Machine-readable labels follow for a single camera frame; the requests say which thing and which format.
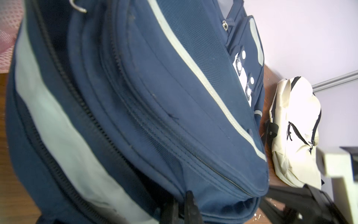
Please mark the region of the cream canvas backpack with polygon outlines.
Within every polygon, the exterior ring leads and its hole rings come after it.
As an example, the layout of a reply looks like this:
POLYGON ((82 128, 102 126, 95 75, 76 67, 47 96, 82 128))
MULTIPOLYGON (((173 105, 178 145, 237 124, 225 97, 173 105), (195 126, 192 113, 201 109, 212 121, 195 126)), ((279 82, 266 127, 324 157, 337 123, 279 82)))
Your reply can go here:
POLYGON ((322 110, 304 77, 281 80, 269 109, 267 135, 275 173, 291 187, 310 185, 321 189, 323 181, 316 162, 318 125, 322 110))

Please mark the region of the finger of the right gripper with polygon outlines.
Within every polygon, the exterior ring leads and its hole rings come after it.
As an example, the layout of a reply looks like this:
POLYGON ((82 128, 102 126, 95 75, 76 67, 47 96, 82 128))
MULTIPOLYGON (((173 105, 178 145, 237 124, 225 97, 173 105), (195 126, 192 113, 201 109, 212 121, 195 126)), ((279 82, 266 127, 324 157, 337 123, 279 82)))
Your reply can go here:
POLYGON ((328 194, 310 185, 270 186, 259 208, 273 224, 347 223, 328 194))

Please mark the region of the navy blue backpack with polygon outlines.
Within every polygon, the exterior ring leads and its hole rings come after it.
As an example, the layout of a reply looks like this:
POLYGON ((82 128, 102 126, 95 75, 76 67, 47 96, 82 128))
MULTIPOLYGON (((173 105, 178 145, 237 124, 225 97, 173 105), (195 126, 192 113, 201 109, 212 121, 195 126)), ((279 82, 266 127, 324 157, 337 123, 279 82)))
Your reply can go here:
POLYGON ((39 224, 160 224, 192 191, 243 224, 269 188, 264 54, 243 1, 24 1, 6 133, 39 224))

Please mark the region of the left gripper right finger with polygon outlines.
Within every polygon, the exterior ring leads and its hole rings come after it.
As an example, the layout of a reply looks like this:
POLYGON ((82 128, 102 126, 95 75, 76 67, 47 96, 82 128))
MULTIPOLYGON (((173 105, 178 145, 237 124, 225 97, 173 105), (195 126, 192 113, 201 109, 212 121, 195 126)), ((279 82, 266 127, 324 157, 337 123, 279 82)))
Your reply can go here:
POLYGON ((192 191, 186 192, 184 203, 184 223, 185 224, 204 224, 202 215, 195 202, 195 198, 192 191))

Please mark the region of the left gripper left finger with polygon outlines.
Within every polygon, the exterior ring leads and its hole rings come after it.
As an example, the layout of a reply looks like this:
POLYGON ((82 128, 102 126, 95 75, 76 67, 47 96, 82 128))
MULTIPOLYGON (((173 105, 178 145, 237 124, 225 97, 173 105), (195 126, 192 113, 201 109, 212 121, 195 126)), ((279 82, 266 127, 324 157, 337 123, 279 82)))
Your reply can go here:
POLYGON ((163 205, 160 224, 179 224, 179 204, 174 197, 169 198, 163 205))

